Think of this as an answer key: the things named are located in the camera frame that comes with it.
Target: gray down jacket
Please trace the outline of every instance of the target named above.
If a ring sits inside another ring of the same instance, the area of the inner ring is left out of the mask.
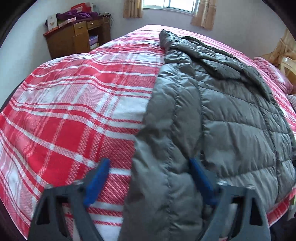
[[[295,139],[259,73],[162,30],[165,64],[135,141],[119,241],[194,241],[203,202],[189,158],[230,185],[253,184],[269,211],[295,184]]]

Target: bed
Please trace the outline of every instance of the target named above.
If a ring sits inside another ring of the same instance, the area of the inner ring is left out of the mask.
[[[147,25],[90,53],[51,60],[25,79],[0,114],[0,199],[25,238],[44,186],[81,179],[107,156],[109,177],[88,212],[104,240],[117,240],[134,135],[164,64],[162,29],[198,38],[256,68],[296,135],[296,114],[269,76],[243,53],[196,33]],[[294,188],[269,211],[269,225],[285,214],[295,194]],[[64,211],[73,240],[79,240],[69,207]]]

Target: beige curtain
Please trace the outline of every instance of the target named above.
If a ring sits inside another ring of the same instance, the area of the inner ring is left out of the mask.
[[[141,18],[143,15],[142,0],[124,0],[123,17]]]
[[[262,58],[277,66],[283,56],[296,60],[296,41],[288,29],[286,29],[275,50],[269,54],[262,55]]]
[[[191,20],[194,26],[212,30],[216,15],[216,0],[199,0],[196,12]]]

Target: white wall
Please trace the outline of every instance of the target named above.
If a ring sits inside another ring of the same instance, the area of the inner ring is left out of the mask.
[[[187,14],[145,9],[141,19],[124,19],[124,0],[93,1],[100,12],[112,14],[112,39],[147,24],[159,24],[209,36],[253,58],[271,52],[285,30],[284,23],[262,0],[218,0],[212,31],[190,25]],[[17,21],[0,48],[0,105],[37,66],[51,59],[43,37],[46,18],[80,2],[83,0],[38,0]]]

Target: window sill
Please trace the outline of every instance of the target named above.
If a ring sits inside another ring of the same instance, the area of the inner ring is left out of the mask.
[[[157,6],[151,6],[151,7],[143,7],[144,10],[147,9],[156,9],[156,10],[162,10],[162,11],[171,11],[171,12],[178,12],[178,13],[182,13],[182,14],[186,14],[186,15],[190,15],[192,16],[193,13],[189,12],[189,11],[185,11],[182,9],[177,9],[177,8],[171,8],[171,7],[157,7]]]

